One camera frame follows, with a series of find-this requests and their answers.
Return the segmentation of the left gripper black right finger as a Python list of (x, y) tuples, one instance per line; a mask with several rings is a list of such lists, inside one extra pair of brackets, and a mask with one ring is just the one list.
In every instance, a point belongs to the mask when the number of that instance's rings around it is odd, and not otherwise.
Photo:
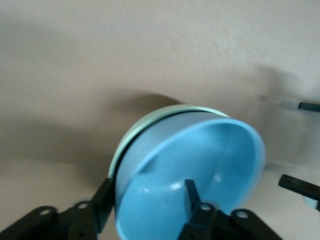
[(254, 212), (240, 208), (226, 214), (213, 203), (201, 201), (195, 182), (184, 181), (188, 221), (181, 229), (182, 240), (280, 240)]

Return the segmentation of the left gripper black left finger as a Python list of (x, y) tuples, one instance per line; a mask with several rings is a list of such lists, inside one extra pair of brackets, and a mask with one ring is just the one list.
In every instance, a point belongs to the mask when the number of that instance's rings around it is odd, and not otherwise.
[(40, 206), (0, 232), (2, 240), (97, 240), (114, 207), (114, 179), (106, 178), (94, 196), (59, 212)]

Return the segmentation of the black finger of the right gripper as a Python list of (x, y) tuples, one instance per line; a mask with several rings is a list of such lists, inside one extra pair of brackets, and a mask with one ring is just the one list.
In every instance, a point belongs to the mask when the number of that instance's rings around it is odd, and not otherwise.
[(320, 112), (320, 103), (312, 101), (301, 101), (298, 104), (298, 109), (309, 112)]
[(306, 182), (293, 176), (283, 174), (279, 179), (278, 185), (304, 197), (313, 200), (320, 199), (320, 187), (318, 185)]

